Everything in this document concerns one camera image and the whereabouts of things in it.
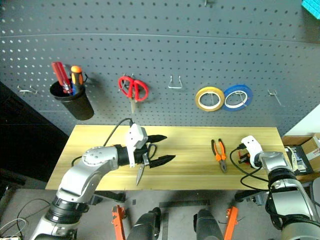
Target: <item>blue tape roll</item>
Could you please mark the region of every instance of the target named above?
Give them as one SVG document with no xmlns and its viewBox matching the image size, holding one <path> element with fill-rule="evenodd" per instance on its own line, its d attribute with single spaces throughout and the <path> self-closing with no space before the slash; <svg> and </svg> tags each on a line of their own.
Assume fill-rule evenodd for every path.
<svg viewBox="0 0 320 240">
<path fill-rule="evenodd" d="M 245 97 L 243 97 L 243 102 L 240 102 L 239 104 L 236 104 L 236 105 L 227 104 L 228 97 L 230 97 L 235 92 L 242 92 L 244 94 Z M 252 102 L 254 95 L 248 86 L 234 85 L 224 91 L 224 96 L 225 96 L 225 100 L 224 100 L 224 105 L 222 106 L 222 109 L 226 111 L 235 112 L 235 111 L 244 109 L 246 106 L 248 106 Z"/>
</svg>

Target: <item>tape roll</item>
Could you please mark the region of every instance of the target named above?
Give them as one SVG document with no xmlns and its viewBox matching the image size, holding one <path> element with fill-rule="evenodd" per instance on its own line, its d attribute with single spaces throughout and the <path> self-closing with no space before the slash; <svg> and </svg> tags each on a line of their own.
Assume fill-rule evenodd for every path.
<svg viewBox="0 0 320 240">
<path fill-rule="evenodd" d="M 218 97 L 218 103 L 213 105 L 213 106 L 207 106 L 204 105 L 201 102 L 201 97 L 205 94 L 214 94 Z M 225 95 L 224 92 L 221 91 L 219 88 L 213 87 L 213 86 L 206 86 L 204 88 L 201 88 L 195 95 L 195 104 L 198 108 L 200 108 L 203 111 L 206 112 L 213 112 L 213 111 L 217 111 L 218 109 L 220 109 L 222 107 L 222 105 L 225 102 Z"/>
<path fill-rule="evenodd" d="M 244 94 L 242 101 L 238 104 L 235 104 L 235 105 L 228 104 L 227 103 L 228 98 L 232 94 L 236 94 L 236 93 Z M 248 106 L 252 102 L 254 95 L 248 86 L 234 85 L 224 91 L 224 96 L 225 96 L 225 100 L 224 100 L 224 105 L 223 105 L 222 109 L 227 110 L 227 111 L 231 111 L 231 112 L 235 112 L 235 111 L 239 111 L 241 109 L 244 109 L 246 106 Z"/>
</svg>

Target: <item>yellow tape roll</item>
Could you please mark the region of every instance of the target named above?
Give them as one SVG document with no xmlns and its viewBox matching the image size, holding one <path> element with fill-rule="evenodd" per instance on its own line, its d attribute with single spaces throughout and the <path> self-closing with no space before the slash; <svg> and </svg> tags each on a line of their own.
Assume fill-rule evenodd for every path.
<svg viewBox="0 0 320 240">
<path fill-rule="evenodd" d="M 203 103 L 201 103 L 200 99 L 205 94 L 214 94 L 219 98 L 219 101 L 217 104 L 213 106 L 206 106 Z M 204 88 L 201 88 L 195 95 L 195 104 L 198 108 L 200 108 L 203 111 L 206 112 L 213 112 L 220 109 L 225 102 L 225 95 L 224 92 L 221 91 L 219 88 L 213 87 L 213 86 L 206 86 Z"/>
</svg>

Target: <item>paper box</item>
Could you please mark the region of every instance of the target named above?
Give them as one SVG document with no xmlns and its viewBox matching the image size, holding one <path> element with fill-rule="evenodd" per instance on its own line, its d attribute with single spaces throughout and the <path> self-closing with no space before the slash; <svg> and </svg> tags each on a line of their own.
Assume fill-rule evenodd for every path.
<svg viewBox="0 0 320 240">
<path fill-rule="evenodd" d="M 320 133 L 302 144 L 302 149 L 315 172 L 320 172 Z"/>
</svg>

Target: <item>white wall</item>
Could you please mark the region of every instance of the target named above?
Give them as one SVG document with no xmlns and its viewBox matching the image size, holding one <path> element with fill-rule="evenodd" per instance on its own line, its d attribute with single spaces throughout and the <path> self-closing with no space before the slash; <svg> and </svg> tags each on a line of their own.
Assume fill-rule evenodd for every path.
<svg viewBox="0 0 320 240">
<path fill-rule="evenodd" d="M 285 135 L 303 136 L 320 133 L 320 104 Z"/>
</svg>

